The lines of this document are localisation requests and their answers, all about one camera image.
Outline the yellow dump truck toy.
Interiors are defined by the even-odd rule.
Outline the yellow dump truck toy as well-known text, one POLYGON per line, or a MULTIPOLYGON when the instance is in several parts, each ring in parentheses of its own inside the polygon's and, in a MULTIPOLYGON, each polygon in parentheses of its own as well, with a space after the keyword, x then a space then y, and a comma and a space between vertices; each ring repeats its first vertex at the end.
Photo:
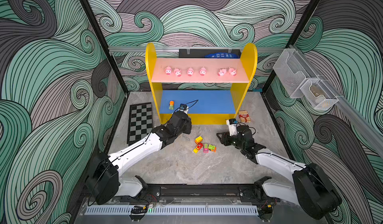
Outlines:
POLYGON ((195 141, 196 144, 199 144, 199 143, 202 142, 202 140, 203 140, 203 138, 201 136, 199 136, 194 141, 195 141))

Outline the green orange flatbed truck toy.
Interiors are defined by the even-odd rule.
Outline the green orange flatbed truck toy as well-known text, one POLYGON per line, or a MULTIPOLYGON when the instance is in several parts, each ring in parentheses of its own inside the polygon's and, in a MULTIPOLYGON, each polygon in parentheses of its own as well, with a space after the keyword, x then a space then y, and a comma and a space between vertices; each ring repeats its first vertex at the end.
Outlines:
POLYGON ((216 146, 215 145, 209 144, 208 149, 209 149, 209 151, 216 152, 216 146))

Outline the red yellow bulldozer toy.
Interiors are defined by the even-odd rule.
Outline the red yellow bulldozer toy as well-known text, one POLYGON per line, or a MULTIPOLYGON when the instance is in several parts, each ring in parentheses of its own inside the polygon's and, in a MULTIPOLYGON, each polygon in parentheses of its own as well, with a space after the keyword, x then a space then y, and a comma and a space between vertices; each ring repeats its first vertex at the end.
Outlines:
POLYGON ((198 143, 194 148, 193 152, 198 153, 201 149, 203 149, 203 143, 198 143))

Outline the magenta brown truck toy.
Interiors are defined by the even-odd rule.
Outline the magenta brown truck toy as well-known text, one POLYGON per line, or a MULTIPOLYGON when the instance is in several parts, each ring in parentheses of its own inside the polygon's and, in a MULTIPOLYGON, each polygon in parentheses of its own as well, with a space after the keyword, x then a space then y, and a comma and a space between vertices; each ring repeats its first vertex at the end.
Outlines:
POLYGON ((209 144, 207 144, 207 143, 204 143, 204 144, 203 144, 203 152, 204 152, 204 153, 208 153, 208 152, 209 152, 209 148, 208 148, 208 146, 209 146, 209 144))

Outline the pink toy pig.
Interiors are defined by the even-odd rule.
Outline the pink toy pig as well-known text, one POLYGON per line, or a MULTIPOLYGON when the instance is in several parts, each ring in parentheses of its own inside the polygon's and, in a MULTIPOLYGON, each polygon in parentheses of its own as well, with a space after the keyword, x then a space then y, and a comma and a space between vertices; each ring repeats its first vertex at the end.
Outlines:
POLYGON ((182 75, 181 69, 175 68, 174 69, 174 74, 176 77, 180 77, 182 75))
POLYGON ((237 69, 230 67, 228 72, 231 76, 235 77, 237 75, 237 69))
POLYGON ((187 75, 191 77, 193 74, 194 74, 193 68, 188 68, 187 69, 187 75))
POLYGON ((166 75, 171 75, 171 74, 172 74, 172 68, 171 68, 170 66, 167 66, 167 67, 165 68, 165 74, 166 74, 166 75))
POLYGON ((219 69, 218 76, 222 77, 227 73, 227 69, 219 69))
POLYGON ((206 72, 207 72, 207 70, 206 70, 205 67, 202 67, 202 68, 200 68, 200 70, 199 70, 199 74, 200 74, 201 76, 205 76, 205 75, 206 75, 206 72))

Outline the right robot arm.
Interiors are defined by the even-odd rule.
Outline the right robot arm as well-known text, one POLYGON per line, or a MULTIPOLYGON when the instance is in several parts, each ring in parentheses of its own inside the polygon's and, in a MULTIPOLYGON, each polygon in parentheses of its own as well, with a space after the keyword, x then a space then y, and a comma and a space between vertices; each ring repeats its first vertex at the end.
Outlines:
POLYGON ((342 204, 339 192, 319 165, 300 163, 272 152, 254 141, 251 128, 247 125, 229 124, 228 129, 216 135, 221 144, 234 146, 251 162, 267 167, 289 181, 280 183, 268 177, 258 180, 255 185, 260 190, 260 196, 299 205, 316 220, 342 204))

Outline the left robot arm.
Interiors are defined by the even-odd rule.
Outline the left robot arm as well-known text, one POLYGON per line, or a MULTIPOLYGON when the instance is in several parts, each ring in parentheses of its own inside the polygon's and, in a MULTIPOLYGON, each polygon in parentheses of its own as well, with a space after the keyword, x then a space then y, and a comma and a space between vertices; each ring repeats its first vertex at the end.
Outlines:
POLYGON ((146 156, 172 144, 179 135, 190 134, 191 122, 186 110, 175 111, 165 124, 153 128, 129 147, 110 155, 102 152, 94 156, 85 180, 93 202, 103 205, 116 195, 145 199, 147 183, 138 175, 129 179, 122 179, 122 175, 146 156))

